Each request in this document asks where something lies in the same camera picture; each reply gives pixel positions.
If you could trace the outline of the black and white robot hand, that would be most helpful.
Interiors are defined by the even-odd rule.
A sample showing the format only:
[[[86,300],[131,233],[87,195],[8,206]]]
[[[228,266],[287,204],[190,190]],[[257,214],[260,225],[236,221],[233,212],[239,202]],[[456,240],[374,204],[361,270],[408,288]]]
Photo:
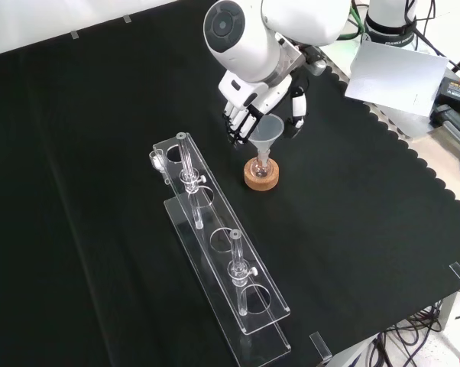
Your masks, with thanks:
[[[219,83],[219,91],[226,99],[223,120],[229,141],[245,144],[261,120],[270,115],[282,100],[290,97],[292,115],[290,124],[295,130],[303,127],[307,116],[306,90],[295,83],[291,73],[277,86],[249,83],[227,71]]]

